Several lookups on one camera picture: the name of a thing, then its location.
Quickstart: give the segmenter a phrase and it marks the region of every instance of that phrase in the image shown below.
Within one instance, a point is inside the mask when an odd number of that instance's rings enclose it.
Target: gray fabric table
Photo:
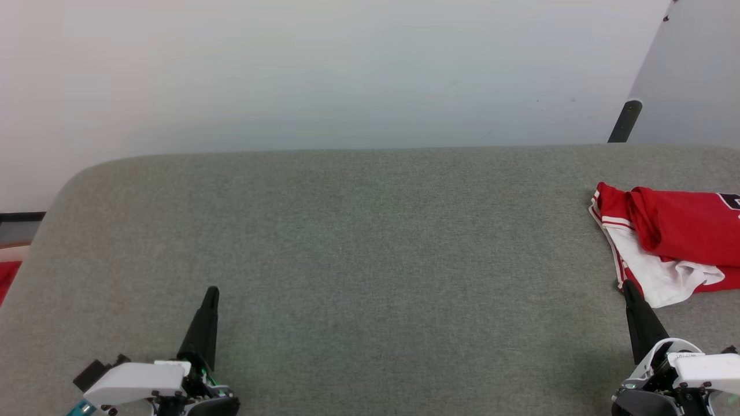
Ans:
[[[85,170],[0,308],[0,413],[171,358],[221,288],[241,415],[607,415],[633,369],[598,181],[740,192],[733,150],[602,145],[134,158]],[[709,352],[740,292],[659,309]]]

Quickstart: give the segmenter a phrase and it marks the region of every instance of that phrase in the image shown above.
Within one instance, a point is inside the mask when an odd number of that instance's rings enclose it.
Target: white wall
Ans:
[[[633,86],[630,143],[740,147],[740,1],[679,0]]]
[[[606,142],[667,3],[6,0],[0,212],[130,155]]]

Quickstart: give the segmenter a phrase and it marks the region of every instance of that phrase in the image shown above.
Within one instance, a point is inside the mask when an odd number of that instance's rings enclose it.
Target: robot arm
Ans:
[[[87,416],[96,409],[116,416],[114,407],[146,400],[154,416],[235,416],[239,399],[228,387],[218,385],[211,373],[215,366],[218,297],[208,288],[195,313],[177,360],[132,363],[119,355],[114,364],[93,361],[74,384],[84,392],[67,416]]]
[[[624,283],[627,321],[637,367],[612,397],[613,416],[724,416],[718,397],[740,394],[740,355],[734,347],[706,355],[670,338],[632,281]],[[737,405],[732,415],[737,413]]]

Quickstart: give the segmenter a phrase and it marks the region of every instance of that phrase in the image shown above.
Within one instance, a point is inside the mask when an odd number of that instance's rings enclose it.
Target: teal component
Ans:
[[[67,413],[67,416],[88,416],[92,415],[94,411],[95,407],[83,399],[80,403],[77,403],[77,406],[72,411]]]

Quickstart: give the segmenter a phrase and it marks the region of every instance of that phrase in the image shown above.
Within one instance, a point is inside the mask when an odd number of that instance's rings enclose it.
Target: red fabric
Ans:
[[[0,263],[0,304],[2,304],[10,284],[13,282],[18,268],[21,266],[20,261],[8,261]]]
[[[603,182],[597,189],[602,221],[609,222],[603,217],[630,221],[645,251],[663,261],[717,266],[724,273],[721,282],[700,285],[694,292],[740,288],[740,209],[731,207],[720,194],[645,187],[625,192]]]

